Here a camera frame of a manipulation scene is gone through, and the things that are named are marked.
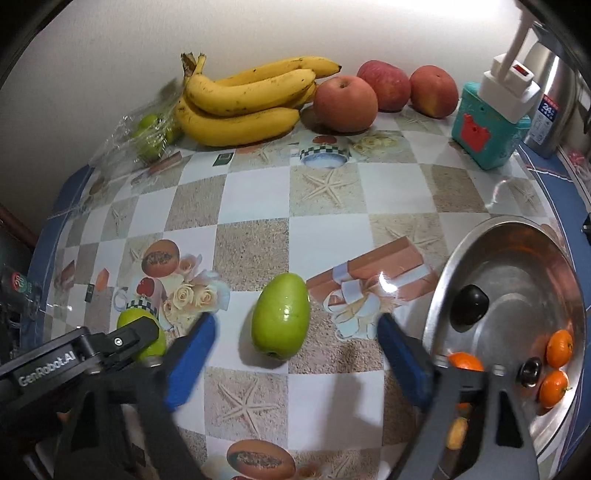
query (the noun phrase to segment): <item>stainless steel bowl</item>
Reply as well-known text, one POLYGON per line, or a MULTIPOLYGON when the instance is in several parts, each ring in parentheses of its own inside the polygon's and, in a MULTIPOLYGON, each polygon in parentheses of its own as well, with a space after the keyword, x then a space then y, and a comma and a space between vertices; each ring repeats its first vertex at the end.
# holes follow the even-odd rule
POLYGON ((505 366, 516 378, 515 390, 539 455, 566 418, 583 366, 583 297, 569 261, 534 222, 501 216, 481 223, 457 246, 441 274, 423 345, 432 356, 463 351, 476 355, 485 368, 505 366), (472 327, 458 328, 450 323, 450 306, 468 284, 481 288, 490 305, 472 327), (522 387, 517 374, 528 358, 545 359, 546 344, 560 329, 568 330, 574 340, 573 355, 562 367, 571 389, 554 408, 542 411, 536 396, 551 368, 544 366, 534 388, 522 387))

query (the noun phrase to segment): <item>screw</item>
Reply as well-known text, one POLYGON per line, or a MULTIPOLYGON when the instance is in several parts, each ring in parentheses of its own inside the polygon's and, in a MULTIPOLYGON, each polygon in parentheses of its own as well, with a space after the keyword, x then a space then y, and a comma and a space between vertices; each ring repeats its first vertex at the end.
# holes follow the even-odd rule
POLYGON ((100 374, 103 371, 103 368, 100 365, 95 365, 93 367, 88 367, 85 371, 86 375, 96 375, 100 374))
POLYGON ((449 367, 449 360, 445 355, 437 355, 434 361, 435 365, 442 368, 449 367))
POLYGON ((154 368, 162 365, 162 357, 159 355, 150 355, 144 358, 142 363, 148 368, 154 368))
POLYGON ((502 365, 493 365, 492 366, 492 374, 496 375, 497 377, 504 377, 505 376, 505 367, 502 365))

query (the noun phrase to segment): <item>apple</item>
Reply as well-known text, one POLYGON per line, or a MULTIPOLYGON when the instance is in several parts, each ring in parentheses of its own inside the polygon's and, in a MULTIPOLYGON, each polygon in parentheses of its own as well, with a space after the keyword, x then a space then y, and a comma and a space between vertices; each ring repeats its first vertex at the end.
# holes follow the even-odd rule
POLYGON ((456 109, 457 85, 445 70, 424 65, 410 76, 410 99, 413 108, 423 115, 444 118, 456 109))
POLYGON ((304 280, 282 273, 263 289, 252 314, 251 337, 261 353, 287 360, 300 349, 310 324, 310 302, 304 280))
POLYGON ((410 80, 398 67, 384 61, 370 60, 361 65, 357 76, 374 89, 380 110, 399 112, 408 103, 410 80))
POLYGON ((378 98, 365 80, 341 75, 318 86, 313 108, 320 123, 337 132, 354 133, 374 122, 378 98))
POLYGON ((134 322, 142 317, 148 317, 155 321, 156 325, 158 325, 159 333, 156 341, 148 345, 137 355, 137 360, 142 360, 152 355, 164 355, 164 352, 166 351, 166 337, 164 336, 164 331, 160 328, 160 324, 156 317, 147 310, 130 308, 122 311, 119 314, 119 318, 117 318, 117 328, 124 327, 128 323, 134 322))

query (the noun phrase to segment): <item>banana stem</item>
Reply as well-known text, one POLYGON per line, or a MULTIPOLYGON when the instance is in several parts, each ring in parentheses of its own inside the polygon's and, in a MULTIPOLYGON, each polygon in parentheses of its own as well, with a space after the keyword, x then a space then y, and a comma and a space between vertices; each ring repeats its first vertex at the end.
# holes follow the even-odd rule
POLYGON ((203 73, 203 65, 205 65, 206 56, 200 53, 195 61, 193 53, 181 53, 181 61, 183 62, 184 77, 187 80, 191 75, 200 75, 203 73))
POLYGON ((190 77, 195 71, 197 62, 193 53, 181 53, 181 61, 183 62, 183 71, 185 78, 190 77))
POLYGON ((195 65, 195 70, 193 74, 202 74, 203 73, 203 66, 205 65, 206 56, 204 53, 200 53, 197 58, 197 64, 195 65))

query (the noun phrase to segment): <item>banana bunch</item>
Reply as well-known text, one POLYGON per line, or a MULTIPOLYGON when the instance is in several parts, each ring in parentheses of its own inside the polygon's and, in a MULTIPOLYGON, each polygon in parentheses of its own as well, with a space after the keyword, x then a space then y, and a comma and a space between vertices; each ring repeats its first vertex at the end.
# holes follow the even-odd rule
POLYGON ((316 78, 340 71, 322 57, 298 57, 262 65, 213 81, 203 74, 206 56, 182 54, 184 92, 176 106, 183 131, 203 145, 259 142, 289 132, 299 107, 311 102, 316 78))

